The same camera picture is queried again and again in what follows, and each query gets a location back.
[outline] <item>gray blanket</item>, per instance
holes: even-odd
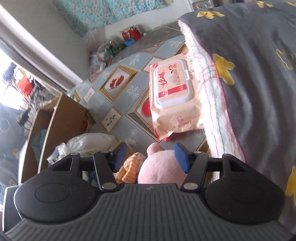
[[[286,193],[279,221],[296,233],[296,4],[249,2],[208,11],[180,21],[215,62],[246,163]]]

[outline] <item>white plastic bag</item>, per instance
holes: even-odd
[[[86,44],[86,47],[91,52],[95,52],[98,47],[100,46],[100,41],[98,37],[96,36],[96,30],[89,30],[85,37],[84,37],[84,43]]]
[[[102,150],[109,150],[117,140],[112,135],[103,133],[84,133],[73,137],[67,144],[64,142],[56,146],[54,152],[47,158],[50,164],[64,158],[73,152],[78,152],[81,157],[92,156]]]

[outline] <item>orange striped clothing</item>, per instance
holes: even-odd
[[[140,152],[127,158],[119,172],[113,174],[117,183],[134,183],[145,159],[146,157]]]

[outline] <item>red label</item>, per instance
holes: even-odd
[[[167,96],[167,95],[171,95],[171,94],[174,94],[174,93],[186,90],[186,89],[187,89],[186,84],[180,85],[180,86],[168,89],[166,91],[159,92],[158,93],[158,98],[161,98],[161,97],[164,97],[164,96]]]
[[[164,73],[164,71],[162,71],[159,75],[159,81],[158,82],[160,82],[161,84],[160,85],[167,85],[168,83],[167,83],[167,81],[165,80],[165,73]]]

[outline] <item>yellow star pattern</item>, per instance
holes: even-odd
[[[289,177],[285,195],[293,196],[294,205],[296,206],[296,166],[292,167],[292,173]]]
[[[225,58],[219,56],[218,54],[213,54],[213,60],[216,65],[219,76],[228,85],[234,85],[234,80],[229,73],[229,70],[233,70],[235,65],[232,62],[227,61]]]
[[[266,4],[266,6],[268,7],[273,7],[273,5],[269,4],[269,3],[264,3],[262,1],[257,1],[256,2],[258,4],[259,7],[264,8],[264,4]]]
[[[208,12],[198,12],[197,17],[203,17],[205,16],[208,19],[213,19],[214,15],[218,16],[218,17],[224,17],[225,15],[216,11],[208,11]]]
[[[287,4],[290,4],[290,5],[294,6],[294,7],[296,7],[296,3],[287,2]]]
[[[285,50],[279,50],[276,49],[276,54],[279,56],[279,58],[281,59],[281,61],[286,65],[287,69],[294,69],[296,68],[295,66],[295,57],[292,54],[289,54],[288,52],[286,52]]]

